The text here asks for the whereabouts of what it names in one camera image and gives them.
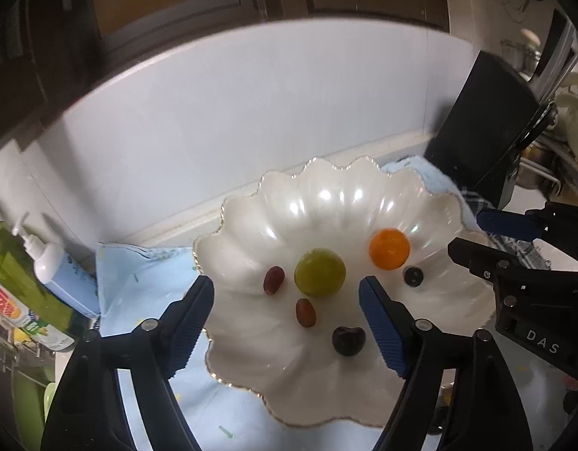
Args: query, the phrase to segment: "white tile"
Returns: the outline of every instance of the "white tile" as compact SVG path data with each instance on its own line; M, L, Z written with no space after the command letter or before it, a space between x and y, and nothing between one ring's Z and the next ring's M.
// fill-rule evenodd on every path
M473 42L473 17L470 0L448 0L449 34Z
M428 34L428 89L425 133L435 133L448 116L475 61L470 42L442 32Z
M115 241L285 169L417 130L426 30L268 24L186 44L85 97L24 153L82 241Z

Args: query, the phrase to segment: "checkered cloth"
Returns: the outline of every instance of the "checkered cloth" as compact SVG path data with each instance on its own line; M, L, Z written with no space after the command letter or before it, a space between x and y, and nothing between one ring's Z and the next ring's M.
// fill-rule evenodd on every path
M471 208L473 215L476 217L482 209L494 209L495 207L489 203L485 198L476 192L469 190L461 190L462 197L465 199L468 206ZM495 248L500 251L514 254L521 265L531 269L550 269L550 262L542 257L538 252L533 242L519 241L514 238L507 238L505 236L497 236L489 234L489 240Z

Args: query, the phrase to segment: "label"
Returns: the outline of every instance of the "label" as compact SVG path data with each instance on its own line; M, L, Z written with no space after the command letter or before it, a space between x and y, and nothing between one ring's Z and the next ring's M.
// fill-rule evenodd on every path
M52 351L61 351L74 342L74 339L47 324L4 288L0 288L0 315Z
M532 326L525 322L519 322L516 325L514 334L524 340L527 345L535 347L538 352L549 353L552 357L561 361L568 361L573 352L573 347L570 343L545 331L541 327Z
M53 278L45 286L85 317L94 319L99 316L97 282L69 254L64 255Z

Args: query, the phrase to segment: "white wall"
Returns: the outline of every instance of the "white wall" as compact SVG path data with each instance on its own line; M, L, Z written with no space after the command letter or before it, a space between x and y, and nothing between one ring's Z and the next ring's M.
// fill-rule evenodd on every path
M45 241L64 244L77 259L89 254L39 188L15 141L10 141L0 150L0 221L13 226L24 212L30 213L26 225Z
M224 32L105 83L31 144L23 165L64 235L93 249L268 169L428 132L473 61L468 42L387 21ZM3 188L5 209L19 210Z
M535 32L543 45L550 28L556 0L532 0L522 12L525 0L448 0L450 34L468 40L475 52L501 55L500 41L525 42L521 29Z

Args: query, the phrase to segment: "black knife block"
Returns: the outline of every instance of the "black knife block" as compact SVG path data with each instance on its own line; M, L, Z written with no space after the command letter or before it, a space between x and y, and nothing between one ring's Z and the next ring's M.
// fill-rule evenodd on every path
M503 208L516 180L516 145L538 108L526 81L499 56L481 51L425 158L459 188Z

